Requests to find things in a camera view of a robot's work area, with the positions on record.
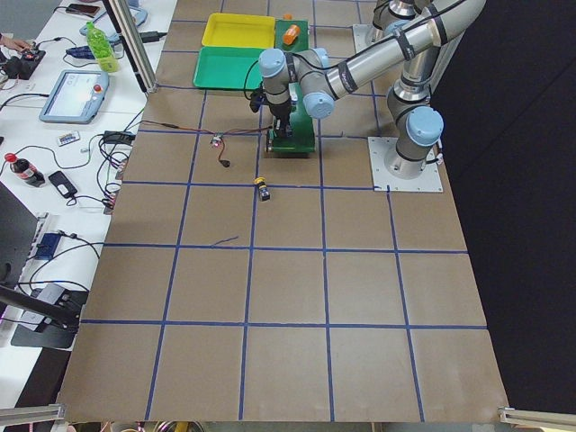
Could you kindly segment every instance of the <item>person's hand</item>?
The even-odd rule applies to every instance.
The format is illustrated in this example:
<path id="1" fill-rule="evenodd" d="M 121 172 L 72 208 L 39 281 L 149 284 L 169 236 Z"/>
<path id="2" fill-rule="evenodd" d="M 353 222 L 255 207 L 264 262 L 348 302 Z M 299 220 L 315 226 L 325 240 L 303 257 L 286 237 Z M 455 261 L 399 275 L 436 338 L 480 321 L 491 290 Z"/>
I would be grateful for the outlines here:
<path id="1" fill-rule="evenodd" d="M 25 40 L 12 39 L 4 35 L 2 35 L 2 39 L 0 39 L 0 45 L 4 45 L 9 50 L 17 50 L 18 52 L 30 49 L 30 44 Z"/>

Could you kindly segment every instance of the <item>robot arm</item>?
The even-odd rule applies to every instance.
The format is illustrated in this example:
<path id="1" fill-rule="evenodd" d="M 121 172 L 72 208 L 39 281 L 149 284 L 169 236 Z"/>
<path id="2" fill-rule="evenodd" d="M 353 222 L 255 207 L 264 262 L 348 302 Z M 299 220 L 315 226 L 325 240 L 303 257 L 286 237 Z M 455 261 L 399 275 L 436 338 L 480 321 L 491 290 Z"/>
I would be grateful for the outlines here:
<path id="1" fill-rule="evenodd" d="M 442 117 L 428 105 L 429 81 L 437 63 L 440 47 L 462 34 L 478 17 L 486 0 L 391 0 L 386 13 L 384 2 L 374 9 L 374 24 L 396 16 L 392 9 L 401 7 L 405 18 L 416 12 L 412 21 L 391 22 L 391 35 L 374 42 L 354 56 L 329 67 L 324 49 L 285 53 L 267 49 L 259 58 L 263 85 L 253 94 L 260 103 L 270 106 L 276 118 L 274 131 L 290 137 L 290 83 L 299 83 L 302 102 L 310 117 L 323 119 L 332 114 L 337 99 L 352 94 L 360 86 L 405 61 L 400 79 L 389 93 L 388 106 L 400 130 L 396 148 L 385 164 L 398 177 L 419 176 L 427 163 L 426 156 L 440 138 Z M 259 103 L 252 103 L 257 111 Z"/>
<path id="2" fill-rule="evenodd" d="M 334 67 L 327 67 L 325 52 L 308 50 L 287 58 L 268 49 L 259 60 L 265 96 L 271 109 L 290 102 L 288 85 L 299 82 L 306 111 L 324 118 L 334 101 L 383 74 L 388 68 L 432 47 L 441 47 L 465 31 L 482 11 L 486 0 L 436 0 L 422 14 L 392 36 L 377 41 Z"/>

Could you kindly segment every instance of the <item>bottle label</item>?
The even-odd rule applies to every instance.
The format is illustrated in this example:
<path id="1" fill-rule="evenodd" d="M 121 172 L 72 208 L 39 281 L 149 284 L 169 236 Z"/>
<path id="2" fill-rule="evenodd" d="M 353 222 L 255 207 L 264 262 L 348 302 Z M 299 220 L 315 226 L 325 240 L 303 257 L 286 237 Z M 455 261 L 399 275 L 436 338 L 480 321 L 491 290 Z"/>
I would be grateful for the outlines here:
<path id="1" fill-rule="evenodd" d="M 15 173 L 15 174 L 17 176 L 19 176 L 22 180 L 27 180 L 30 177 L 34 176 L 35 173 L 36 173 L 36 166 L 34 166 L 33 164 L 30 164 L 28 169 L 26 169 L 25 171 L 22 171 L 21 173 Z"/>

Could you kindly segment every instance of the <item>black device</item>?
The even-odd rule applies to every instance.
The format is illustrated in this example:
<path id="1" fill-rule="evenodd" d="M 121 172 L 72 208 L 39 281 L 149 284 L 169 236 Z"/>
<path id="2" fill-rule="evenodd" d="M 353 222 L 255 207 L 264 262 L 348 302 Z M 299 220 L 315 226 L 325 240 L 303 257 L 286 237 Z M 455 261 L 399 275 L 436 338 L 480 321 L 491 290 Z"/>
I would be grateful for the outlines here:
<path id="1" fill-rule="evenodd" d="M 20 279 L 38 228 L 38 218 L 0 183 L 0 284 Z M 4 310 L 0 303 L 0 313 Z"/>
<path id="2" fill-rule="evenodd" d="M 50 260 L 54 257 L 56 253 L 56 248 L 60 242 L 60 234 L 54 232 L 47 232 L 42 236 L 42 240 L 36 247 L 35 259 Z"/>
<path id="3" fill-rule="evenodd" d="M 100 6 L 91 6 L 90 4 L 72 3 L 66 8 L 67 14 L 91 16 L 92 18 L 98 14 L 98 11 L 100 11 Z"/>
<path id="4" fill-rule="evenodd" d="M 50 174 L 48 179 L 56 186 L 56 189 L 58 189 L 58 192 L 60 192 L 60 195 L 64 198 L 72 198 L 78 193 L 78 190 L 70 183 L 70 180 L 68 180 L 68 177 L 66 177 L 62 171 Z"/>
<path id="5" fill-rule="evenodd" d="M 4 62 L 1 68 L 10 79 L 30 79 L 34 70 L 36 70 L 42 59 L 44 59 L 46 51 L 32 46 L 32 48 L 22 51 L 20 55 L 20 58 L 16 56 L 6 58 L 4 54 L 0 53 L 0 60 Z"/>
<path id="6" fill-rule="evenodd" d="M 19 325 L 14 332 L 12 345 L 70 347 L 76 334 L 79 311 L 81 305 L 86 303 L 88 293 L 58 286 L 47 287 L 46 292 L 34 289 L 31 296 L 17 292 L 14 287 L 20 280 L 36 239 L 39 221 L 2 183 L 0 209 L 0 314 L 5 305 L 10 304 L 46 317 L 36 317 L 34 329 Z"/>

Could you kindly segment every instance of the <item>plastic bottle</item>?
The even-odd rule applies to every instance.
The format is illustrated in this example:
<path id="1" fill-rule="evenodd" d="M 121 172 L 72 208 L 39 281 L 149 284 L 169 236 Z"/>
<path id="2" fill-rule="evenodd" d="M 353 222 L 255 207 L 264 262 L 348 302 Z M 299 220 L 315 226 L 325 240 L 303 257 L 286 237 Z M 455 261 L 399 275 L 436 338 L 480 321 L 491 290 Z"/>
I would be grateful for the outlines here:
<path id="1" fill-rule="evenodd" d="M 282 36 L 282 42 L 284 42 L 286 45 L 292 45 L 299 34 L 300 27 L 298 27 L 296 24 L 292 24 L 290 27 L 288 27 L 288 30 L 284 32 L 284 35 Z"/>
<path id="2" fill-rule="evenodd" d="M 28 160 L 18 158 L 14 153 L 6 153 L 4 159 L 10 164 L 12 172 L 28 185 L 35 187 L 44 185 L 44 174 L 38 171 L 36 166 L 28 162 Z"/>
<path id="3" fill-rule="evenodd" d="M 90 47 L 92 54 L 94 54 L 94 58 L 98 62 L 98 65 L 100 65 L 100 69 L 104 72 L 116 72 L 119 68 L 118 60 L 114 56 L 114 50 L 106 38 L 106 33 L 94 27 L 93 22 L 88 22 L 86 28 L 88 29 L 88 33 L 86 34 L 88 47 Z"/>

